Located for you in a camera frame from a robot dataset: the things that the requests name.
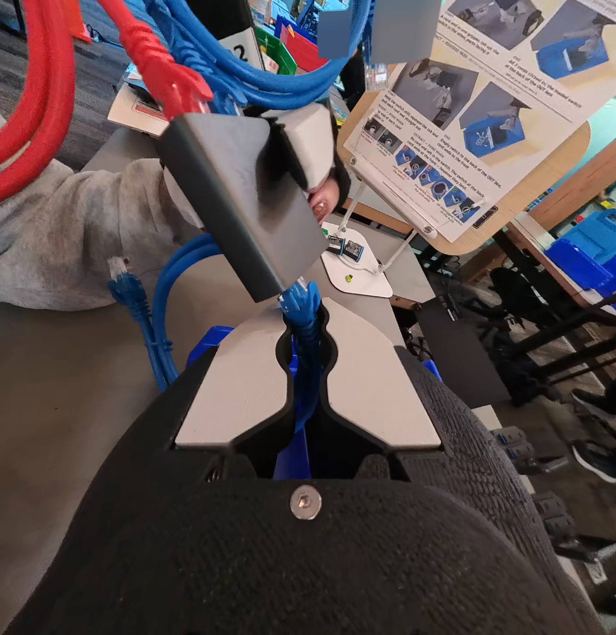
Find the person's left forearm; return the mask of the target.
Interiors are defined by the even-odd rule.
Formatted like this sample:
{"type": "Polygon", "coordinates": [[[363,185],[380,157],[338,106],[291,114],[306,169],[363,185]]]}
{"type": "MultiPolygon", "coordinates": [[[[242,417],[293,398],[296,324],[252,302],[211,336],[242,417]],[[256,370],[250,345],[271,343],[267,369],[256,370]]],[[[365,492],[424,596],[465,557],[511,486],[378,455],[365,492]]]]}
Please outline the person's left forearm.
{"type": "Polygon", "coordinates": [[[149,288],[203,231],[158,158],[119,172],[74,172],[54,159],[0,202],[0,303],[66,312],[108,306],[111,258],[127,260],[149,288]]]}

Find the black desk panel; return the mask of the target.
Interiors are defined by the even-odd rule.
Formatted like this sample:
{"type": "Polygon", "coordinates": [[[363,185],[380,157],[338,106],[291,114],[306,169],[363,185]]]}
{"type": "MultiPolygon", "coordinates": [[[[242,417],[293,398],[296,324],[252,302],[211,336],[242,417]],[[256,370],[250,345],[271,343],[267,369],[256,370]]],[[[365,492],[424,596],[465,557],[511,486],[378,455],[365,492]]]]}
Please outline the black desk panel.
{"type": "Polygon", "coordinates": [[[416,310],[418,325],[439,373],[471,409],[510,400],[510,394],[479,341],[475,329],[441,298],[416,310]]]}

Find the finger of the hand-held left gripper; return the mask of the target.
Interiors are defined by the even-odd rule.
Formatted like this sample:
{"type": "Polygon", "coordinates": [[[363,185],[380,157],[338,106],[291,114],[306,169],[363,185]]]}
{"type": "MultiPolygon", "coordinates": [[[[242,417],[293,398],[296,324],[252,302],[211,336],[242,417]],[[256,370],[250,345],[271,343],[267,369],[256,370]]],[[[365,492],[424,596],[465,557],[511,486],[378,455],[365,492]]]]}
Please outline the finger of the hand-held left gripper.
{"type": "Polygon", "coordinates": [[[312,102],[293,110],[266,110],[261,118],[270,126],[281,166],[303,191],[312,193],[318,189],[334,163],[330,110],[312,102]]]}

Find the white box red label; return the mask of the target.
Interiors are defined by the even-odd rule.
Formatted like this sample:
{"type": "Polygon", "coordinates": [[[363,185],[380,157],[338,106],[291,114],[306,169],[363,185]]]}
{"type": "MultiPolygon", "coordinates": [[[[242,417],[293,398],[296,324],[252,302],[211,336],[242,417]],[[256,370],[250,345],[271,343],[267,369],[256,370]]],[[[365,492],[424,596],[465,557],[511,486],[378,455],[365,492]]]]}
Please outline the white box red label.
{"type": "Polygon", "coordinates": [[[159,108],[141,99],[128,83],[123,83],[107,115],[107,121],[158,138],[169,125],[159,108]]]}

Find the black network switch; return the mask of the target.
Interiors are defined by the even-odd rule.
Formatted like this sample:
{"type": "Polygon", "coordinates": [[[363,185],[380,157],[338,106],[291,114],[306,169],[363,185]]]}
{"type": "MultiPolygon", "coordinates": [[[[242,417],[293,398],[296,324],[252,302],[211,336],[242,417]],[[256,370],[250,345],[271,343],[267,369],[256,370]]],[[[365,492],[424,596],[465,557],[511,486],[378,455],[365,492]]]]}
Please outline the black network switch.
{"type": "Polygon", "coordinates": [[[255,302],[280,295],[327,249],[281,133],[260,117],[188,113],[156,143],[205,229],[255,302]]]}

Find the red storage bin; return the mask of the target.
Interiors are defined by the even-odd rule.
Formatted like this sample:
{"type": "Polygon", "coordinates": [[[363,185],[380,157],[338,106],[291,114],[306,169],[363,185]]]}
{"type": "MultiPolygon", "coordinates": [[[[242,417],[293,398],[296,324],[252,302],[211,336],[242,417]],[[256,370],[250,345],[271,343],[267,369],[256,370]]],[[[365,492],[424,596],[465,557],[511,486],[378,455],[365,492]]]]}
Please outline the red storage bin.
{"type": "Polygon", "coordinates": [[[319,56],[316,39],[294,23],[278,18],[274,35],[294,59],[297,72],[312,72],[326,64],[327,60],[319,56]]]}

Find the person's left hand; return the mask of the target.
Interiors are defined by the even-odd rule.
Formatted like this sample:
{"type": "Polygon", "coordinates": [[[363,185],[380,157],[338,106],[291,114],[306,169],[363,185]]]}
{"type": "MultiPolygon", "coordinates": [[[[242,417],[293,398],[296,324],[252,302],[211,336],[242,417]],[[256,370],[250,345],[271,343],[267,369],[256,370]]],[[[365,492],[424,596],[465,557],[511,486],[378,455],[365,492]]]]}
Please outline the person's left hand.
{"type": "Polygon", "coordinates": [[[338,182],[333,177],[328,177],[309,195],[308,202],[320,226],[338,206],[339,197],[338,182]]]}

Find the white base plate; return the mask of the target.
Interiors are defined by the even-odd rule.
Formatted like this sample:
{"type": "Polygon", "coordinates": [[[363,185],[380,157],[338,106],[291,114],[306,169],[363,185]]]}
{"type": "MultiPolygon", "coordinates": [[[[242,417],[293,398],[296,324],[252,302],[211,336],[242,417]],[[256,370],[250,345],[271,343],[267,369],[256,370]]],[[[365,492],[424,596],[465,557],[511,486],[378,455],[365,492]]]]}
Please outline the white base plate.
{"type": "Polygon", "coordinates": [[[344,255],[336,256],[327,250],[321,255],[321,262],[325,268],[329,281],[335,289],[348,295],[360,295],[388,299],[393,291],[386,274],[379,271],[380,264],[367,239],[354,229],[346,229],[340,233],[338,226],[329,222],[322,225],[322,230],[328,235],[337,235],[362,244],[365,249],[358,263],[344,255]],[[351,283],[346,283],[344,277],[352,274],[351,283]]]}

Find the blue storage bin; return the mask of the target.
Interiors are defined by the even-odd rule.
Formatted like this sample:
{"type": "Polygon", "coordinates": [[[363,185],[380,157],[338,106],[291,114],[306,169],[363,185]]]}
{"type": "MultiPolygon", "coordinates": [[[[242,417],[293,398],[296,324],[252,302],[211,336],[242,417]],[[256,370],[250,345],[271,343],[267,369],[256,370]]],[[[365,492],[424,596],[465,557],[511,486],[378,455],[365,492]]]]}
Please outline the blue storage bin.
{"type": "Polygon", "coordinates": [[[616,208],[593,213],[544,251],[584,290],[616,292],[616,208]]]}

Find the blue divided bin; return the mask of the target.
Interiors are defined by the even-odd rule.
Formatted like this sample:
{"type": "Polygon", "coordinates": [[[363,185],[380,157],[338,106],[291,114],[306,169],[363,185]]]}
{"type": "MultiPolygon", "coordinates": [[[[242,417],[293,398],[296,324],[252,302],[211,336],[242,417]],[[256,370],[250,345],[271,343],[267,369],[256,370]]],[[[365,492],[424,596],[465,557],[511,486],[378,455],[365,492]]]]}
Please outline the blue divided bin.
{"type": "MultiPolygon", "coordinates": [[[[217,350],[217,346],[233,329],[228,327],[213,327],[203,337],[195,347],[187,361],[188,366],[192,366],[194,361],[203,359],[209,365],[212,356],[217,350]]],[[[321,374],[318,381],[319,393],[312,399],[314,406],[310,419],[297,427],[294,436],[287,436],[284,443],[274,447],[273,440],[280,440],[279,432],[281,425],[276,425],[276,434],[264,433],[256,437],[260,443],[249,441],[246,451],[217,451],[206,449],[194,449],[203,451],[216,451],[228,455],[231,453],[242,453],[249,457],[257,467],[268,466],[272,463],[272,451],[278,449],[280,452],[276,456],[276,463],[272,478],[274,480],[307,480],[310,478],[350,478],[357,470],[363,459],[368,455],[378,454],[383,456],[393,456],[398,453],[426,452],[426,451],[400,451],[392,454],[384,454],[368,440],[359,434],[353,433],[337,423],[323,409],[321,404],[321,382],[323,374],[322,364],[322,344],[320,342],[320,362],[321,374]]],[[[298,344],[293,343],[293,353],[290,359],[290,371],[293,376],[293,396],[296,401],[300,399],[299,393],[299,364],[298,364],[298,344]]],[[[396,347],[399,357],[403,362],[403,353],[407,351],[402,347],[396,347]]]]}

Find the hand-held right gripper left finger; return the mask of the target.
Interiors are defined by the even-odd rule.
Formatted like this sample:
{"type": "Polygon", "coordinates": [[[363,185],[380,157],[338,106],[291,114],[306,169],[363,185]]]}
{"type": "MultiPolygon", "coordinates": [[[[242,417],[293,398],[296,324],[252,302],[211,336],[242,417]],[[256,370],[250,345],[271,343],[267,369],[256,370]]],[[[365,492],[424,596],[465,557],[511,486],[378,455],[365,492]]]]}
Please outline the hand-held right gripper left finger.
{"type": "Polygon", "coordinates": [[[178,449],[246,451],[256,437],[294,433],[290,331],[282,309],[267,307],[233,329],[212,356],[175,438],[178,449]]]}

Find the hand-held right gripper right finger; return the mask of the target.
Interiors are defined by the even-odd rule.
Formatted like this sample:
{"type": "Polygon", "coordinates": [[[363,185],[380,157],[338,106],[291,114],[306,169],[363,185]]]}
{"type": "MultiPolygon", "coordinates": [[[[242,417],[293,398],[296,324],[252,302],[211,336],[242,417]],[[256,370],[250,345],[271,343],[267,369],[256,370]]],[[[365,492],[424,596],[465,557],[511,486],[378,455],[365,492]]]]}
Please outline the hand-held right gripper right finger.
{"type": "Polygon", "coordinates": [[[321,309],[324,411],[384,454],[439,449],[439,433],[392,341],[331,298],[321,309]]]}

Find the green storage bin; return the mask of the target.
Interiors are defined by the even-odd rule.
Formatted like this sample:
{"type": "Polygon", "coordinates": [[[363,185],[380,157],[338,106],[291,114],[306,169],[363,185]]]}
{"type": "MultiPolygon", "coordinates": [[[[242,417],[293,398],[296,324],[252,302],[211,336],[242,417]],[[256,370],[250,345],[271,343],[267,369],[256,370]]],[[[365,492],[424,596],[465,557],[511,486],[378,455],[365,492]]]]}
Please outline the green storage bin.
{"type": "Polygon", "coordinates": [[[264,28],[255,26],[264,70],[277,75],[296,75],[297,64],[286,46],[264,28]]]}

